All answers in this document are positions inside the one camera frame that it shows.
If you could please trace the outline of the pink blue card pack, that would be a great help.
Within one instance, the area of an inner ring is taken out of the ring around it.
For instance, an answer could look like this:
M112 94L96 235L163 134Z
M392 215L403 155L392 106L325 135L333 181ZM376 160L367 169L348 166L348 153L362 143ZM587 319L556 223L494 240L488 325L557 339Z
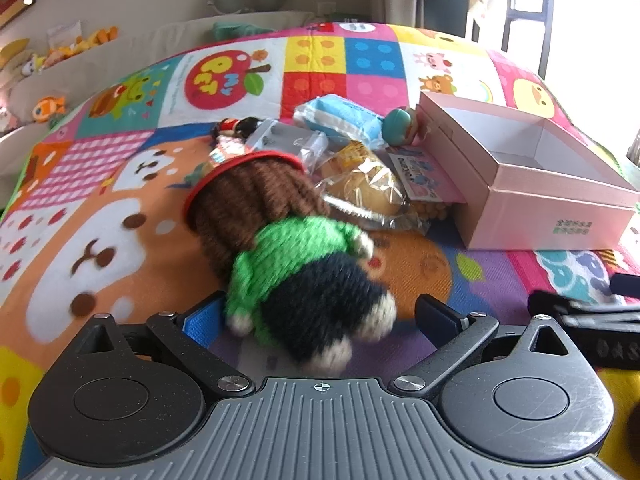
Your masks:
M418 146L387 150L407 196L414 202L465 204L466 199L434 157Z

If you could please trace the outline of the pink cardboard box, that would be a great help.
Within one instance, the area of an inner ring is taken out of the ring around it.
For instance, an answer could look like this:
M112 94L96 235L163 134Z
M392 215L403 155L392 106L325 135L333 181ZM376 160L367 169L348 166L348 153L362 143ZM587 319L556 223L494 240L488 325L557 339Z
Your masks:
M638 191L549 119L423 92L424 148L464 201L452 218L470 249L577 250L617 245Z

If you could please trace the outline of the packaged bread bun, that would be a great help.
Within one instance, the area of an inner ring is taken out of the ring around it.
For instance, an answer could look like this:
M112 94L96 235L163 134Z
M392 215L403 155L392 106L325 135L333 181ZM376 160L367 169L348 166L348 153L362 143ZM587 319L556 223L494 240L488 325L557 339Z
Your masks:
M368 231L416 231L426 234L422 219L396 174L380 156L350 141L314 170L314 182L334 217Z

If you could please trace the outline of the small black red doll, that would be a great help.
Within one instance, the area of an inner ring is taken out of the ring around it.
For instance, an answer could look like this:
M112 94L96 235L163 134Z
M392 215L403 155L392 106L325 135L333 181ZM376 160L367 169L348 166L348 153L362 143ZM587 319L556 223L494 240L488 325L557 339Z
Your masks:
M221 122L215 122L209 130L212 145L215 146L221 138L240 139L245 142L261 123L262 119L257 117L224 118Z

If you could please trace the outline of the white charger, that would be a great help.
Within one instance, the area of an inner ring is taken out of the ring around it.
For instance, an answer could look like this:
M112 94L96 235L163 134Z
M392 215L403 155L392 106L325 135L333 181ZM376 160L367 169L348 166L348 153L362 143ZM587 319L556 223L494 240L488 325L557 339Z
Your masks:
M247 138L245 144L252 151L278 151L296 156L306 173L311 174L326 154L329 139L322 131L266 119Z

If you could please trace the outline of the blue white tissue pack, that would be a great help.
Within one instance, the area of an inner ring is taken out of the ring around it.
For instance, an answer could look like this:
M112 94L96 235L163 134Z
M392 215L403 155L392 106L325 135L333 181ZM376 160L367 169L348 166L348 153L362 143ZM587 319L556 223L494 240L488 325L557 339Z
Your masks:
M293 122L310 130L322 131L331 144L345 146L350 141L371 150L382 150L383 118L367 108L337 94L318 96L295 107Z

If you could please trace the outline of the colourful cartoon play mat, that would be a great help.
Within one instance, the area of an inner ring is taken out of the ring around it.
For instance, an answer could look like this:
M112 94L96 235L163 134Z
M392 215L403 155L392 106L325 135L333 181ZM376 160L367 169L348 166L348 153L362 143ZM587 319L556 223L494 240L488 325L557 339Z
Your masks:
M33 125L42 141L1 222L1 479L37 467L29 398L92 314L143 322L221 289L181 211L215 122L288 122L296 106L330 93L384 115L416 106L432 84L515 108L530 81L539 115L581 137L535 74L442 32L323 24L179 49L112 76L50 133ZM428 292L462 312L520 324L533 289L618 299L608 276L639 274L638 216L625 234L620 250L603 252L467 252L451 222L435 222L426 237L372 233L376 252L364 268L393 292L398 321Z

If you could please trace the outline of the orange fish plush toy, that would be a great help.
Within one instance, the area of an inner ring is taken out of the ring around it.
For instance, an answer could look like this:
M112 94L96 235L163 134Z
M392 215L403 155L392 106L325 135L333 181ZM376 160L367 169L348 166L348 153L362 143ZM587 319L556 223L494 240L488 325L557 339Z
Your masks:
M32 109L32 119L40 124L50 122L52 118L65 113L65 104L66 99L64 96L60 98L45 96L41 98Z

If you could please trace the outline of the yellow plush toys row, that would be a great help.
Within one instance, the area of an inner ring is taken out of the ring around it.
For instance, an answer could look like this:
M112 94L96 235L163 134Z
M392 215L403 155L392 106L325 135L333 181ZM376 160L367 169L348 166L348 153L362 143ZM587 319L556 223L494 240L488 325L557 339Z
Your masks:
M109 29L101 28L93 32L88 38L78 36L75 42L68 47L51 48L46 56L33 54L22 67L22 75L25 77L40 73L51 66L55 66L68 58L80 55L88 50L102 46L115 40L119 35L119 29L112 26Z

